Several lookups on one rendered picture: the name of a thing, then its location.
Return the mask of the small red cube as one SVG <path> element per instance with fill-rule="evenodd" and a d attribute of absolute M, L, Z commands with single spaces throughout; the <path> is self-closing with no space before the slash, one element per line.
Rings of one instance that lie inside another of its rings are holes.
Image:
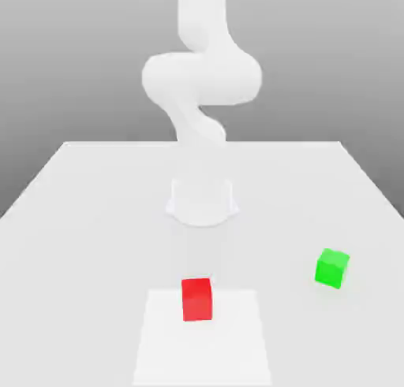
<path fill-rule="evenodd" d="M 185 322 L 212 320 L 213 300 L 208 277 L 183 279 L 181 297 Z"/>

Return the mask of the small green cube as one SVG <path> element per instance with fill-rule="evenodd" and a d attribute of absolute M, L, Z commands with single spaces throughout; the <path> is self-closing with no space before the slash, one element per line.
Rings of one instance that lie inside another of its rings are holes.
<path fill-rule="evenodd" d="M 347 253 L 324 248 L 316 262 L 315 281 L 340 289 L 349 261 Z"/>

